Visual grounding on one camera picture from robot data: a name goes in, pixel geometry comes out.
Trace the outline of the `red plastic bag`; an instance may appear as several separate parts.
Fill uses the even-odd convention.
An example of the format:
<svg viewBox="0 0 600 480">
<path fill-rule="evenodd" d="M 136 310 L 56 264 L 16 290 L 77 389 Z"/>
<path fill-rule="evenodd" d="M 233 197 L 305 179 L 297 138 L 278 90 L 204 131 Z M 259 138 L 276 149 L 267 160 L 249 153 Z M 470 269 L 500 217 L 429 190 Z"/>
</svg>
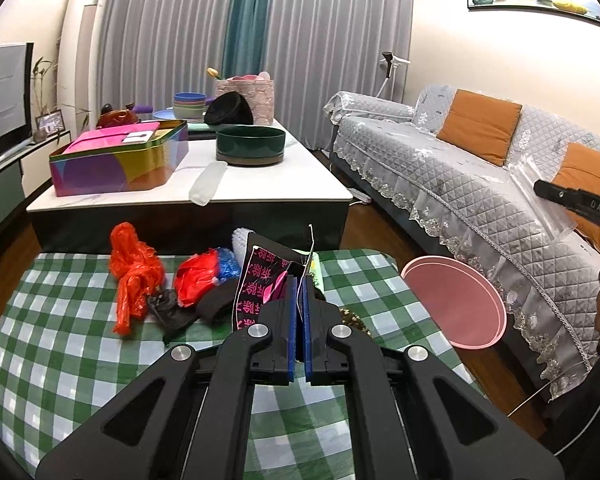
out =
<svg viewBox="0 0 600 480">
<path fill-rule="evenodd" d="M 219 265 L 218 251 L 209 249 L 203 254 L 191 256 L 178 267 L 173 288 L 180 307 L 193 307 L 215 286 Z"/>
</svg>

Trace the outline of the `grey quilted sofa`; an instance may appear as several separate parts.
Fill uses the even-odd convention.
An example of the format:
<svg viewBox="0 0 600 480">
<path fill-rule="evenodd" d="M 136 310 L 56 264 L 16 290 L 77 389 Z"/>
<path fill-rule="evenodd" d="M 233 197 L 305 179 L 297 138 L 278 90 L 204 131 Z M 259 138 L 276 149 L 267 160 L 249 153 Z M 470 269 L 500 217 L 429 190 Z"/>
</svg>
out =
<svg viewBox="0 0 600 480">
<path fill-rule="evenodd" d="M 595 362 L 600 252 L 577 232 L 552 240 L 510 173 L 529 157 L 552 180 L 570 144 L 600 153 L 600 137 L 527 105 L 496 166 L 440 139 L 454 96 L 441 84 L 414 105 L 336 93 L 324 108 L 335 129 L 332 159 L 396 221 L 422 229 L 494 285 L 556 400 Z"/>
</svg>

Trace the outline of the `floor lamp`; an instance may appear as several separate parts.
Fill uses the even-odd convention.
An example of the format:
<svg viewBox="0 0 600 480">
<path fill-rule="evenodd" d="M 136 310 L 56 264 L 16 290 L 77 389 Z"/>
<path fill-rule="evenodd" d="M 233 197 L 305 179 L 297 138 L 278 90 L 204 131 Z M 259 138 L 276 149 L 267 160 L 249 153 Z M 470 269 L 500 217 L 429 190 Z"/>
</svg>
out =
<svg viewBox="0 0 600 480">
<path fill-rule="evenodd" d="M 376 98 L 381 98 L 382 94 L 386 90 L 391 81 L 393 74 L 400 66 L 409 66 L 411 61 L 407 58 L 401 58 L 400 56 L 395 55 L 392 51 L 384 51 L 381 53 L 381 64 L 386 66 L 385 71 L 385 79 L 382 82 L 379 90 L 376 92 Z"/>
</svg>

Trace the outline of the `blue plastic bag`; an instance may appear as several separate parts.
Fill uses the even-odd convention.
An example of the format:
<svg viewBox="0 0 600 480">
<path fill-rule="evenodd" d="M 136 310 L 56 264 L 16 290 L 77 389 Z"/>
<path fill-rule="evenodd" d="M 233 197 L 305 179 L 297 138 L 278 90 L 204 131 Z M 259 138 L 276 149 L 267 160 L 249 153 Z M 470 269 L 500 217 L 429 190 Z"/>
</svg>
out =
<svg viewBox="0 0 600 480">
<path fill-rule="evenodd" d="M 234 252 L 224 247 L 216 248 L 215 251 L 218 257 L 218 273 L 216 274 L 218 282 L 222 284 L 233 278 L 240 278 L 242 268 Z"/>
</svg>

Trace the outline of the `colourful tin box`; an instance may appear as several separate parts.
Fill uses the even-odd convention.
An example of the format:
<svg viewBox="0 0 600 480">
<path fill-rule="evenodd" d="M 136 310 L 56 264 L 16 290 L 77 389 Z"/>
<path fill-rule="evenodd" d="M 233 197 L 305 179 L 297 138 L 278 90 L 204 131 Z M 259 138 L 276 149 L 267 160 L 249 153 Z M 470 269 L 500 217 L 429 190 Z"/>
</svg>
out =
<svg viewBox="0 0 600 480">
<path fill-rule="evenodd" d="M 186 122 L 137 122 L 82 133 L 50 154 L 50 173 L 58 196 L 147 191 L 187 153 Z"/>
</svg>

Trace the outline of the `stack of coloured bowls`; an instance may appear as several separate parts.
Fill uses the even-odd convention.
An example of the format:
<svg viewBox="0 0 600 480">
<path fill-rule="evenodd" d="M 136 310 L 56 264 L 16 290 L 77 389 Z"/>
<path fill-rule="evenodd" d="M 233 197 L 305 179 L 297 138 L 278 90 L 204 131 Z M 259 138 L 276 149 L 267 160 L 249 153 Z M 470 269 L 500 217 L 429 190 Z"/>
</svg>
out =
<svg viewBox="0 0 600 480">
<path fill-rule="evenodd" d="M 173 97 L 175 118 L 188 122 L 203 122 L 207 96 L 198 92 L 176 92 Z"/>
</svg>

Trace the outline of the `black crumpled bag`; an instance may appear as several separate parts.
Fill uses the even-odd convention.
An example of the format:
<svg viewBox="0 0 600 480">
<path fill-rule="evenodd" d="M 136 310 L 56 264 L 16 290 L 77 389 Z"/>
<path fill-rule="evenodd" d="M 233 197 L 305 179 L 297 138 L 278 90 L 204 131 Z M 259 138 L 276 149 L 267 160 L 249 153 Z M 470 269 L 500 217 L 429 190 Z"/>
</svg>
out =
<svg viewBox="0 0 600 480">
<path fill-rule="evenodd" d="M 191 307 L 181 307 L 173 289 L 162 290 L 146 299 L 148 309 L 163 330 L 162 342 L 167 346 L 181 336 L 199 316 Z"/>
</svg>

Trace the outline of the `tv cabinet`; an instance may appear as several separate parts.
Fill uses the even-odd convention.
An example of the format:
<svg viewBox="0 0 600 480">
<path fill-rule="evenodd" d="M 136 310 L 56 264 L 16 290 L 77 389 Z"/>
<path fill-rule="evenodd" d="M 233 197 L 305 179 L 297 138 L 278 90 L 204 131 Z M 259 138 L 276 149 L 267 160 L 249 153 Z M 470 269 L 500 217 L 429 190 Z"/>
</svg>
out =
<svg viewBox="0 0 600 480">
<path fill-rule="evenodd" d="M 57 133 L 0 162 L 0 226 L 46 185 L 52 177 L 50 154 L 70 140 L 69 131 Z"/>
</svg>

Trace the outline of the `white coffee table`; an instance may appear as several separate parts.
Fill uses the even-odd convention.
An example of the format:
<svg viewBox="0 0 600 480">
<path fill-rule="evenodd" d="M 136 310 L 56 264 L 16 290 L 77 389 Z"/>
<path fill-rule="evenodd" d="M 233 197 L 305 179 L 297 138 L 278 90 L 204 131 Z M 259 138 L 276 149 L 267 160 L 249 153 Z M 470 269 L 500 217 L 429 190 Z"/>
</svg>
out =
<svg viewBox="0 0 600 480">
<path fill-rule="evenodd" d="M 48 188 L 27 208 L 46 252 L 109 252 L 114 226 L 129 222 L 165 255 L 227 246 L 246 228 L 291 248 L 339 247 L 351 193 L 292 134 L 273 166 L 219 162 L 212 140 L 189 142 L 164 185 L 148 191 L 57 196 Z"/>
</svg>

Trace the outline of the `black bowl tilted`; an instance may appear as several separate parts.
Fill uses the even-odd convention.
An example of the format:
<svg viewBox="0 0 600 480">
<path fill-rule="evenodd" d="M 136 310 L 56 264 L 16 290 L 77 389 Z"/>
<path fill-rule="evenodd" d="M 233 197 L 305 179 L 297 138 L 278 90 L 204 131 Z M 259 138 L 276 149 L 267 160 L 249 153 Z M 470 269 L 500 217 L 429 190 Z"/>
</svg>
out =
<svg viewBox="0 0 600 480">
<path fill-rule="evenodd" d="M 230 91 L 211 102 L 204 114 L 204 122 L 208 126 L 253 125 L 253 114 L 245 97 Z"/>
</svg>

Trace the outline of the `white plastic wrapper on table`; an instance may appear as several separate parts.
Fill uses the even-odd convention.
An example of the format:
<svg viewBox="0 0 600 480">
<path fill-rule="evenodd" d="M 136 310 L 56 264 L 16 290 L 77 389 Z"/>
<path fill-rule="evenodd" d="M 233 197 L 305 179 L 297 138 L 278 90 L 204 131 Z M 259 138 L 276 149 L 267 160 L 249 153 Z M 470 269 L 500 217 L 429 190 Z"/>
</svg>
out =
<svg viewBox="0 0 600 480">
<path fill-rule="evenodd" d="M 216 160 L 202 170 L 188 193 L 189 200 L 197 206 L 206 206 L 215 196 L 216 190 L 227 170 L 227 162 Z"/>
</svg>

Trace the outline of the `black pink printed package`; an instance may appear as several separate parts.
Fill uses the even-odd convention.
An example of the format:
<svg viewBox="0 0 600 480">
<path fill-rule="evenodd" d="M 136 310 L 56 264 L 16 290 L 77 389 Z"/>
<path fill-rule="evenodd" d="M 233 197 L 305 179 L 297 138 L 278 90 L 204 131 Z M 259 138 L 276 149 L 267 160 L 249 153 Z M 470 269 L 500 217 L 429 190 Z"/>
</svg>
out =
<svg viewBox="0 0 600 480">
<path fill-rule="evenodd" d="M 249 230 L 237 230 L 245 237 L 242 274 L 233 304 L 233 330 L 242 330 L 258 322 L 262 307 L 284 294 L 287 278 L 300 278 L 306 256 Z"/>
</svg>

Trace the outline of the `grey curtain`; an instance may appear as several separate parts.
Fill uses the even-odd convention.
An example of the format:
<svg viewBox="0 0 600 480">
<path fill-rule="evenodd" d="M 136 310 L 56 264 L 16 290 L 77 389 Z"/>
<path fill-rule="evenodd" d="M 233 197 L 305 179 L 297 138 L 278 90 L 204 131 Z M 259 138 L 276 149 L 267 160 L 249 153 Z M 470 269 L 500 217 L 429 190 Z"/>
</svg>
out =
<svg viewBox="0 0 600 480">
<path fill-rule="evenodd" d="M 230 0 L 108 0 L 100 44 L 102 102 L 162 110 L 180 91 L 213 96 Z M 381 53 L 407 56 L 413 0 L 268 0 L 260 72 L 275 82 L 275 115 L 307 148 L 326 148 L 324 104 L 340 90 L 376 93 Z M 405 79 L 384 91 L 401 99 Z"/>
</svg>

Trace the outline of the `orange plastic bag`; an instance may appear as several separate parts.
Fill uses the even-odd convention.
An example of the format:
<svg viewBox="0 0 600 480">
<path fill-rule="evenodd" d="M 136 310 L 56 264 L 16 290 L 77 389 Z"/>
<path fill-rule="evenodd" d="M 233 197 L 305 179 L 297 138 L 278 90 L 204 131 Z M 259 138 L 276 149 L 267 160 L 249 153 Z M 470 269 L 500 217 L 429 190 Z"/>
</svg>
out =
<svg viewBox="0 0 600 480">
<path fill-rule="evenodd" d="M 114 332 L 126 337 L 131 335 L 132 319 L 145 318 L 147 298 L 162 287 L 164 269 L 155 249 L 140 241 L 129 222 L 114 227 L 110 243 L 109 271 L 118 282 Z"/>
</svg>

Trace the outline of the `pink plastic trash bin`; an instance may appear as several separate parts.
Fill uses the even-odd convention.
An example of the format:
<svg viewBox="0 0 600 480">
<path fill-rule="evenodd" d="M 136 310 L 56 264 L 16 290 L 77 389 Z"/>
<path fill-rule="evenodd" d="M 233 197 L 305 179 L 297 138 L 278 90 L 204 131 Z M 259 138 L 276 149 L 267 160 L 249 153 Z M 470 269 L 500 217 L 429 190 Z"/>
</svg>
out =
<svg viewBox="0 0 600 480">
<path fill-rule="evenodd" d="M 401 278 L 453 347 L 483 350 L 503 337 L 507 327 L 504 301 L 468 264 L 422 256 L 404 266 Z"/>
</svg>

